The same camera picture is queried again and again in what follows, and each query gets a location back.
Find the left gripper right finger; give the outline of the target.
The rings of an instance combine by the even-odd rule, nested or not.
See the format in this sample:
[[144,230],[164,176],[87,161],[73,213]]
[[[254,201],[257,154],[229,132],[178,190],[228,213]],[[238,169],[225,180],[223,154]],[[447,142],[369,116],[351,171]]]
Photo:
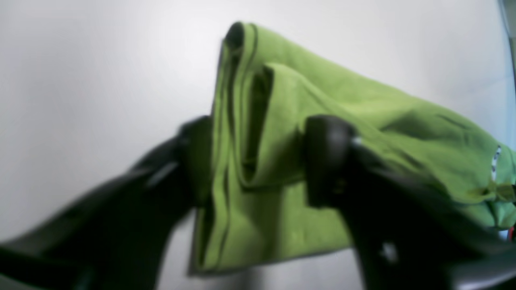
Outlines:
[[339,211],[367,290],[514,290],[515,243],[391,170],[341,118],[311,116],[304,130],[308,200]]

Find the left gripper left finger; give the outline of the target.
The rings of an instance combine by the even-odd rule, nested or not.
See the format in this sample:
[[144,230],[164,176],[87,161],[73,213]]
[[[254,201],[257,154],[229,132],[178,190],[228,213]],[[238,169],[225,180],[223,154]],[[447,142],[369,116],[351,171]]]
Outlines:
[[170,233],[207,201],[212,119],[199,117],[131,169],[1,243],[2,290],[153,290]]

